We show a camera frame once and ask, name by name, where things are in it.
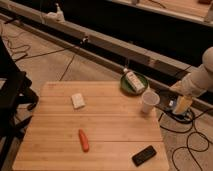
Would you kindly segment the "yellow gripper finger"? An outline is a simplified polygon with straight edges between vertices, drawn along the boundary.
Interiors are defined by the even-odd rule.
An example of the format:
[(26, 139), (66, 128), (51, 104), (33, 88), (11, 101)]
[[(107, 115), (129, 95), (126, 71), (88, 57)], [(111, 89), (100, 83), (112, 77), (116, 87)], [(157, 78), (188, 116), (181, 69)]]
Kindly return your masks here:
[(184, 113), (192, 104), (193, 99), (190, 96), (179, 96), (176, 106), (173, 109), (175, 115)]
[(170, 90), (173, 91), (173, 92), (182, 94), (183, 93), (183, 91), (182, 91), (182, 82), (181, 81), (177, 81), (175, 84), (173, 84), (170, 87)]

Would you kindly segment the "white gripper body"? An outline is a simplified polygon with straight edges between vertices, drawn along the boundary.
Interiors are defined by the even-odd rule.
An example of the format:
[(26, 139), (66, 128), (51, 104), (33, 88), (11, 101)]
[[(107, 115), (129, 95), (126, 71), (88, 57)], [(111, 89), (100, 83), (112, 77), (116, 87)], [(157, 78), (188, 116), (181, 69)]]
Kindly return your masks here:
[(192, 82), (191, 77), (187, 74), (181, 79), (181, 93), (186, 96), (198, 97), (200, 89)]

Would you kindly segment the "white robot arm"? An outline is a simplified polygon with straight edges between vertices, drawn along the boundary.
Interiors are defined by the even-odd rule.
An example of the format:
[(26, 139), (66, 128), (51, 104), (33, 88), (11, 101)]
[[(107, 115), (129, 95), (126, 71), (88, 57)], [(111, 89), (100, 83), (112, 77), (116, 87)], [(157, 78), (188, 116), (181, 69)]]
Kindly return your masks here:
[(186, 112), (194, 98), (201, 96), (212, 87), (213, 47), (210, 47), (202, 55), (202, 64), (170, 87), (171, 91), (179, 93), (173, 113), (179, 115)]

